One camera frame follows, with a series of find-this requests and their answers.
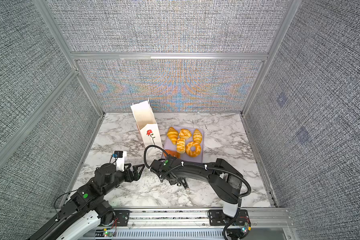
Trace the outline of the brown triangular pastry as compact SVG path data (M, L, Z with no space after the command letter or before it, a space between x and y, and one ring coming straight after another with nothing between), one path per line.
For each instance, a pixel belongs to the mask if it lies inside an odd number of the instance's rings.
M172 157L176 157L176 158L180 158L180 153L178 153L177 151L172 151L172 150L165 150L165 152L168 154L168 155L170 155L170 156L172 156Z

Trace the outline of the striped long bread roll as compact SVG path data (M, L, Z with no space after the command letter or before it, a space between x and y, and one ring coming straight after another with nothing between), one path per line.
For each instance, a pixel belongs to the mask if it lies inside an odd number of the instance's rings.
M186 152L186 140L184 138L177 139L176 151L179 154L183 154Z

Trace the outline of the ring shaped bread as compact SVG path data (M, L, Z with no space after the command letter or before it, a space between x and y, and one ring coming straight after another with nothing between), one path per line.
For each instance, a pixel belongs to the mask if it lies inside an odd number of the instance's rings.
M201 152L202 152L202 147L198 142L192 141L186 145L186 154L189 157L195 158L199 156Z

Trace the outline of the white paper bag with rose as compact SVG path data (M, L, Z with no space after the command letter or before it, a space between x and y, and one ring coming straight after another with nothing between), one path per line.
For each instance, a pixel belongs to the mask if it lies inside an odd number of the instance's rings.
M144 146L155 145L162 148L163 144L159 127L150 101L146 100L138 104L133 104L131 110Z

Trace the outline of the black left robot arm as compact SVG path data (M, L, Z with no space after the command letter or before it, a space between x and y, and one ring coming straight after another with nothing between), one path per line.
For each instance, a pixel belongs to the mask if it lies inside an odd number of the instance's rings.
M112 225L117 216L114 208L104 199L105 195L124 182L138 181L144 168L144 164L135 166L125 164L124 170L121 171L117 170L116 165L111 163L96 168L94 177L79 187L54 217L29 239L56 240L79 220L88 220L89 218L86 215L91 212L95 213L97 225Z

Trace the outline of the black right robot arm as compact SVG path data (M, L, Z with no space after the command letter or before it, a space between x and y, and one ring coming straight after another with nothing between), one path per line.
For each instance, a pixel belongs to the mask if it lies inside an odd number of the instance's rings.
M164 159L154 160L150 165L147 161L147 153L150 148L156 148L164 153ZM216 195L225 203L234 208L234 212L224 215L228 217L222 234L226 240L242 240L248 236L251 228L251 221L247 218L240 230L229 230L230 226L235 225L240 215L241 203L244 197L252 193L250 184L224 159L217 158L215 162L194 163L184 161L169 155L163 148L156 145L149 145L143 154L145 166L159 177L161 183L168 181L169 184L189 188L187 179L193 179L208 183Z

